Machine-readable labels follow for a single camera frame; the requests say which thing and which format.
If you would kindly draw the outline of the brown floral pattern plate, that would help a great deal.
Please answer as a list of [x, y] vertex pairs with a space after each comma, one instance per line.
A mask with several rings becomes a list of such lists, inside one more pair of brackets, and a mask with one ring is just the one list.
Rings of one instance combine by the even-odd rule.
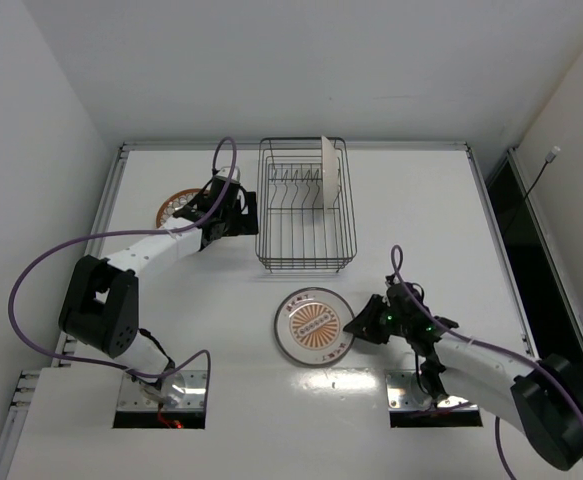
[[321, 137], [321, 169], [323, 208], [332, 209], [340, 193], [340, 165], [336, 148], [325, 136]]

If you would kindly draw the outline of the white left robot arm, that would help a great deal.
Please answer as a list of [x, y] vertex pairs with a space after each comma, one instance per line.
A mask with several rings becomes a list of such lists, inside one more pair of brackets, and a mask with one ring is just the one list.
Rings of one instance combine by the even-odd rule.
[[175, 209], [157, 235], [104, 258], [87, 255], [72, 273], [59, 327], [120, 363], [148, 396], [165, 401], [182, 379], [159, 341], [140, 327], [143, 284], [223, 237], [258, 233], [257, 196], [218, 174]]

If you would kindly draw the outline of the brown lattice pattern plate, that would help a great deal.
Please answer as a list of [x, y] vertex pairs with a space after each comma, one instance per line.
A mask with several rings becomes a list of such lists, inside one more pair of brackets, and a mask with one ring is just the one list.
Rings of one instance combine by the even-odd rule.
[[156, 213], [155, 227], [160, 228], [176, 210], [186, 205], [199, 191], [199, 188], [190, 188], [176, 192], [168, 197]]

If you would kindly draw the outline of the sunburst pattern plate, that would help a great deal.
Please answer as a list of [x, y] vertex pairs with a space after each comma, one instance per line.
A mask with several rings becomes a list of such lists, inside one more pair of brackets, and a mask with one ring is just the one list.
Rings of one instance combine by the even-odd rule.
[[273, 332], [281, 352], [305, 367], [339, 362], [352, 348], [354, 337], [344, 331], [354, 313], [336, 292], [319, 287], [296, 290], [279, 305]]

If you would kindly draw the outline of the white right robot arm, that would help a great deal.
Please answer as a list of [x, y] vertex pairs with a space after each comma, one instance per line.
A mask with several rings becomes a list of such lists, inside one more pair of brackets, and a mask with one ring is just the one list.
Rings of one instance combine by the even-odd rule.
[[417, 285], [388, 279], [344, 328], [375, 345], [404, 339], [420, 359], [408, 374], [411, 413], [460, 397], [523, 433], [551, 466], [567, 471], [583, 457], [583, 365], [552, 354], [534, 360], [457, 333], [431, 314]]

